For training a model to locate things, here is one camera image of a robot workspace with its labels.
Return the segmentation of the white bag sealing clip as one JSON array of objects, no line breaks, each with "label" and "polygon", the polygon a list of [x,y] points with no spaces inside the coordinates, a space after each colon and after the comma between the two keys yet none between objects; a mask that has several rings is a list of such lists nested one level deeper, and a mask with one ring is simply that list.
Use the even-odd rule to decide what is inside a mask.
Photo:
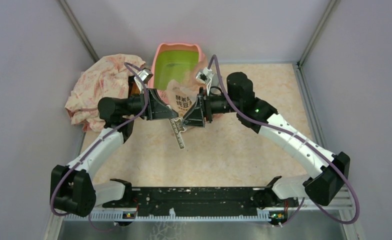
[{"label": "white bag sealing clip", "polygon": [[185,142],[182,136],[187,129],[182,125],[183,119],[181,117],[172,118],[169,120],[173,134],[176,138],[180,150],[185,148]]}]

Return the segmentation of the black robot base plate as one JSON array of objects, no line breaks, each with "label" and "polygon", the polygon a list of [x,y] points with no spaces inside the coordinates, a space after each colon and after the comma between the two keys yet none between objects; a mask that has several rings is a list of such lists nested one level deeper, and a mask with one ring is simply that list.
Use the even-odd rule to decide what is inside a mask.
[{"label": "black robot base plate", "polygon": [[297,207],[293,198],[280,200],[264,187],[132,187],[104,208],[137,208],[139,217],[254,217],[259,210]]}]

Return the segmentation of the pink and green litter box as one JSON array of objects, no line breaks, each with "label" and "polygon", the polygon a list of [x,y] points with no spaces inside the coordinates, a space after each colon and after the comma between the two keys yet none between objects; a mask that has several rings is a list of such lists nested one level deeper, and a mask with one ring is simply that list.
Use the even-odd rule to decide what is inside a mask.
[{"label": "pink and green litter box", "polygon": [[152,78],[148,86],[157,89],[161,100],[168,103],[167,86],[170,81],[183,82],[185,74],[206,59],[205,53],[198,44],[191,43],[161,43],[156,50],[151,72]]}]

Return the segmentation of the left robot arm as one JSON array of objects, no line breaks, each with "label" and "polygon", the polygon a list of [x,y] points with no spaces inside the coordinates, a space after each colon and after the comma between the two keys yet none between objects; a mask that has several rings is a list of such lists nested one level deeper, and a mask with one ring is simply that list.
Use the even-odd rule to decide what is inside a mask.
[{"label": "left robot arm", "polygon": [[129,98],[103,97],[97,109],[105,125],[96,140],[67,165],[57,165],[51,172],[50,210],[56,216],[88,216],[94,207],[116,202],[122,207],[133,203],[131,184],[120,179],[94,184],[93,179],[113,152],[131,136],[134,121],[174,119],[179,114],[161,101],[154,88]]}]

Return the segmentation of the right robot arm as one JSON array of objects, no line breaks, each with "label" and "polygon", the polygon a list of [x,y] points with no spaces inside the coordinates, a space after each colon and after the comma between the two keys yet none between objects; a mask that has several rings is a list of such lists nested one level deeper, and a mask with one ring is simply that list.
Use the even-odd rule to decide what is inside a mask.
[{"label": "right robot arm", "polygon": [[226,90],[219,88],[217,74],[200,70],[195,79],[206,84],[196,101],[183,117],[185,127],[204,127],[216,114],[233,113],[238,120],[256,134],[280,146],[305,169],[306,174],[294,177],[275,177],[265,188],[265,199],[271,206],[279,206],[288,198],[309,198],[321,206],[328,206],[344,185],[341,176],[348,177],[350,157],[324,149],[292,127],[275,107],[256,97],[253,82],[243,72],[233,72],[226,78]]}]

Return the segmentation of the pink cat litter bag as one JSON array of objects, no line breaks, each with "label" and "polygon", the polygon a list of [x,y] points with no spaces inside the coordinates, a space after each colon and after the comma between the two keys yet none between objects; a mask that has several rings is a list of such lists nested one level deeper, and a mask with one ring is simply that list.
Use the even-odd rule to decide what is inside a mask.
[{"label": "pink cat litter bag", "polygon": [[165,93],[168,105],[183,119],[197,99],[200,87],[206,86],[196,80],[199,70],[208,66],[204,56],[201,61],[191,64],[180,64],[173,68],[174,77],[167,84]]}]

